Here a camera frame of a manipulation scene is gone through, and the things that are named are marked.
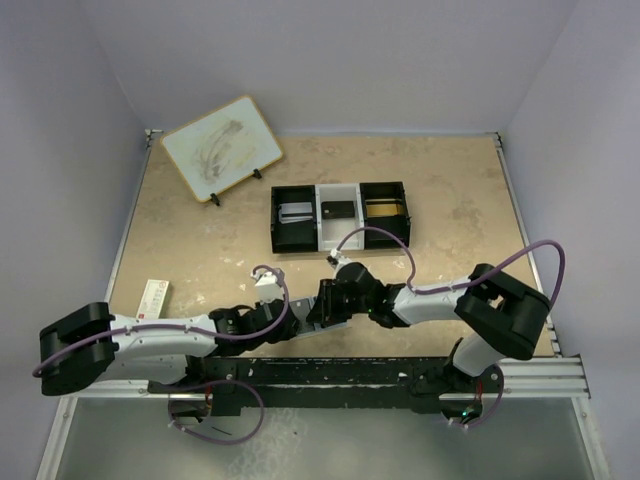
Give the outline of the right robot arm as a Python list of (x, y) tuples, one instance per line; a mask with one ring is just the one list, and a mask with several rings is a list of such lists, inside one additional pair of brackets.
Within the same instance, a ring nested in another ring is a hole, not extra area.
[(468, 278), (451, 286), (437, 284), (420, 295), (405, 283), (384, 284), (359, 262), (336, 267), (335, 275), (319, 284), (306, 317), (322, 327), (365, 314), (378, 325), (407, 328), (434, 320), (461, 320), (472, 334), (458, 342), (450, 363), (454, 369), (478, 377), (504, 358), (532, 358), (551, 301), (518, 279), (490, 272), (478, 264)]

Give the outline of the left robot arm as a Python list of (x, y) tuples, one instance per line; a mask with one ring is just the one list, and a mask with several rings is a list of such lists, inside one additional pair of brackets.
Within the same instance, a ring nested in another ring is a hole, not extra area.
[(289, 340), (299, 330), (290, 305), (278, 299), (156, 320), (114, 315), (107, 303), (94, 302), (41, 330), (41, 364), (34, 376), (45, 396), (110, 380), (174, 385), (197, 378), (199, 359), (238, 356)]

